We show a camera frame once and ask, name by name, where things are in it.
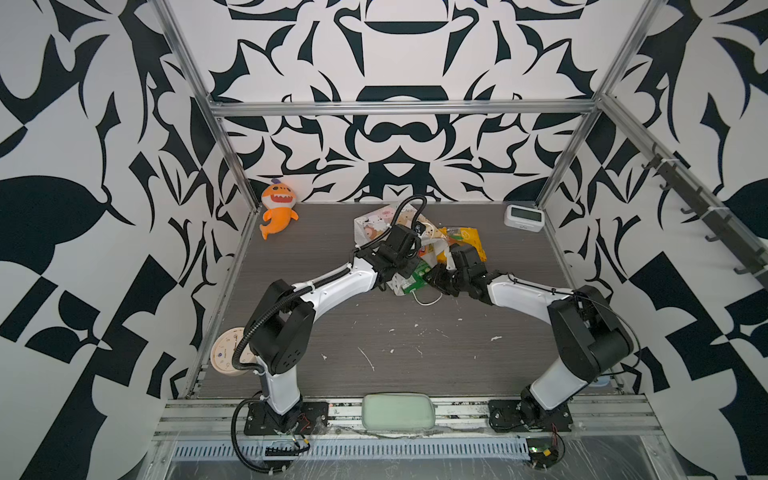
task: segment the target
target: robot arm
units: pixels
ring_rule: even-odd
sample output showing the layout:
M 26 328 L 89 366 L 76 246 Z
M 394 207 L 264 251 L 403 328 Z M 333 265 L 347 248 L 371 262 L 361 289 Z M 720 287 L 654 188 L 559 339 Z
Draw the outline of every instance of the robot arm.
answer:
M 295 425 L 300 414 L 295 365 L 306 351 L 313 324 L 334 306 L 383 285 L 395 273 L 411 276 L 419 264 L 418 250 L 419 235 L 395 225 L 384 240 L 356 250 L 350 263 L 309 282 L 289 285 L 277 280 L 267 288 L 235 349 L 233 366 L 253 369 L 260 376 L 268 413 L 280 431 Z M 245 345 L 258 355 L 257 365 L 240 364 Z
M 282 280 L 272 283 L 246 325 L 233 366 L 253 369 L 260 376 L 267 413 L 279 431 L 288 432 L 300 414 L 296 364 L 306 351 L 314 322 L 352 296 L 390 281 L 395 273 L 407 278 L 418 265 L 419 235 L 403 225 L 395 225 L 388 233 L 324 276 L 292 286 Z M 489 273 L 470 245 L 451 246 L 451 255 L 455 270 L 439 264 L 425 276 L 433 287 L 453 296 L 467 292 L 474 299 L 552 325 L 560 355 L 523 390 L 515 423 L 526 428 L 548 425 L 576 392 L 631 352 L 627 333 L 595 288 L 556 290 L 510 274 Z M 245 345 L 258 355 L 257 364 L 240 364 Z
M 488 272 L 471 245 L 451 245 L 451 255 L 456 270 L 439 264 L 425 275 L 427 283 L 444 294 L 467 292 L 474 299 L 527 313 L 552 326 L 559 357 L 523 389 L 516 418 L 503 419 L 506 425 L 526 429 L 549 425 L 575 393 L 632 352 L 619 318 L 594 287 L 557 290 L 511 274 Z

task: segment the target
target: snack bag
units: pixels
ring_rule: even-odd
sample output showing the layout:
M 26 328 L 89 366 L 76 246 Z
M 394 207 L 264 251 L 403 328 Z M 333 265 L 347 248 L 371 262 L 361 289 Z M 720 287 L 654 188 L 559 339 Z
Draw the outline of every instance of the snack bag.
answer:
M 448 240 L 449 248 L 454 243 L 469 243 L 472 245 L 480 255 L 480 260 L 488 261 L 488 257 L 485 255 L 485 250 L 482 249 L 482 242 L 480 241 L 480 234 L 476 228 L 470 227 L 445 227 L 441 228 L 440 232 L 443 233 Z M 445 251 L 441 251 L 437 256 L 437 261 L 440 263 L 446 263 L 447 258 Z

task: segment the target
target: black and white patterned wall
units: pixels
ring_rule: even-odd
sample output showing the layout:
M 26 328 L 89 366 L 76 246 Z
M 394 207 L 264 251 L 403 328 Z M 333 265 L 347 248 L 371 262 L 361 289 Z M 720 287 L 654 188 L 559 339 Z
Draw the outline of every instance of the black and white patterned wall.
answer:
M 535 200 L 578 114 L 228 118 L 254 191 L 303 201 Z
M 3 478 L 120 478 L 249 213 L 145 0 L 0 6 Z
M 170 3 L 225 103 L 589 98 L 643 4 Z M 576 117 L 229 118 L 226 128 L 257 189 L 285 175 L 305 201 L 535 200 Z
M 620 101 L 768 238 L 768 5 L 670 0 L 616 89 Z M 689 475 L 768 475 L 768 292 L 605 116 L 547 206 L 577 282 L 642 346 L 621 364 Z

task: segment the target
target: black mounting plate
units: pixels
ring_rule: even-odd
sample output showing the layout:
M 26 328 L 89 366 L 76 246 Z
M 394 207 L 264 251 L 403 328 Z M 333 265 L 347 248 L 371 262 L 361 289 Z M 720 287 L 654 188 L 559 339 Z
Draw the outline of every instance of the black mounting plate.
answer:
M 551 432 L 552 425 L 559 432 L 571 431 L 571 411 L 568 404 L 560 406 L 552 411 L 552 415 L 547 417 L 541 426 L 527 427 L 520 418 L 518 404 L 520 400 L 491 400 L 488 402 L 488 424 L 496 432 Z
M 278 435 L 276 432 L 280 431 L 280 425 L 267 413 L 268 408 L 265 402 L 255 402 L 249 405 L 248 416 L 243 429 L 245 435 Z M 303 402 L 301 413 L 305 416 L 299 415 L 300 419 L 293 433 L 311 435 L 317 427 L 328 426 L 328 403 L 326 402 Z

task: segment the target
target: plush shark toy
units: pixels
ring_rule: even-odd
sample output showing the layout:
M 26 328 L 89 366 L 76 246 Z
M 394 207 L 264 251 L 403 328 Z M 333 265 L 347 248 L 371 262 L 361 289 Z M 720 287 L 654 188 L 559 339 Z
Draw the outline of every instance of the plush shark toy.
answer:
M 267 225 L 259 225 L 261 236 L 266 240 L 270 233 L 277 233 L 288 227 L 290 219 L 298 220 L 299 216 L 293 211 L 296 205 L 296 194 L 287 185 L 272 179 L 274 185 L 268 186 L 261 194 L 261 203 L 269 210 L 264 212 L 264 221 L 271 220 Z

